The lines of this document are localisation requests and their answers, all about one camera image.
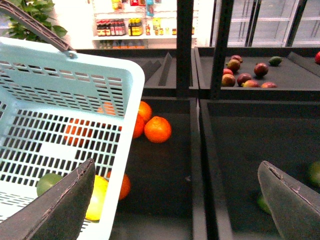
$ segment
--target basket handle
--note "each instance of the basket handle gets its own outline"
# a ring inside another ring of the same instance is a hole
[[[61,52],[75,51],[69,44],[58,37],[54,32],[46,28],[40,22],[32,18],[29,14],[18,8],[7,0],[0,0],[0,12],[9,15],[11,18],[24,25],[28,30],[53,45]]]

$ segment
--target lime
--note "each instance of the lime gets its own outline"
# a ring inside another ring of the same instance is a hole
[[[257,198],[257,203],[259,205],[259,207],[264,211],[266,212],[267,214],[270,214],[271,215],[271,211],[266,203],[266,200],[264,198],[264,196],[262,194],[260,194]]]
[[[309,166],[308,171],[310,183],[319,188],[320,187],[320,161],[316,161]]]
[[[92,196],[85,214],[86,219],[91,221],[100,220],[108,183],[104,177],[95,175]]]
[[[43,175],[36,185],[36,194],[41,196],[44,194],[49,188],[59,182],[63,177],[61,175],[55,173],[47,173]]]

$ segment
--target green plant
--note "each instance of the green plant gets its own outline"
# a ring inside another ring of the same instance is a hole
[[[52,25],[49,19],[52,17],[49,16],[50,12],[53,11],[55,4],[52,0],[9,0],[11,3],[28,13],[32,18],[36,19],[38,22],[43,24],[46,28],[62,38],[67,34],[67,30],[59,25]],[[25,26],[14,20],[12,17],[9,17],[10,28],[7,33],[10,38],[22,39],[34,42],[45,42],[36,34],[28,30]]]

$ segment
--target shopping basket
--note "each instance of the shopping basket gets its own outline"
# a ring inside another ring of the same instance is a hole
[[[144,73],[129,60],[76,53],[11,3],[0,8],[50,43],[0,38],[0,222],[37,197],[40,177],[93,158],[96,174],[112,174],[100,221],[84,220],[78,239],[108,239]]]

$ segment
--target dark display bin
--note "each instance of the dark display bin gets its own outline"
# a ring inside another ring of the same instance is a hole
[[[195,98],[143,97],[172,136],[133,139],[125,172],[131,192],[119,201],[111,240],[207,240],[201,144]]]
[[[77,52],[133,61],[143,69],[145,75],[145,84],[142,93],[143,96],[177,97],[176,49],[79,49]],[[192,77],[190,77],[188,97],[197,97],[199,90],[194,54],[194,49],[192,49]]]
[[[199,98],[210,99],[211,75],[213,69],[213,47],[195,47],[194,56],[197,67],[197,77],[199,82]],[[313,65],[306,69],[307,59],[295,61],[297,56],[302,58],[311,58],[316,55],[317,48],[252,48],[235,47],[228,48],[225,63],[230,60],[232,55],[240,55],[243,63],[235,76],[235,86],[221,87],[219,99],[228,100],[275,100],[275,101],[314,101],[320,98],[320,76],[315,74],[318,65]],[[273,56],[283,58],[282,63],[275,67],[270,66],[268,61]],[[267,75],[263,78],[257,78],[254,74],[254,68],[257,63],[266,63],[269,66]],[[264,82],[274,82],[277,88],[261,87],[239,87],[237,78],[239,74],[249,73],[254,80],[258,80],[261,85]]]
[[[309,164],[319,161],[319,107],[306,101],[200,100],[208,239],[281,239],[272,217],[257,205],[262,161],[320,193],[307,178]]]

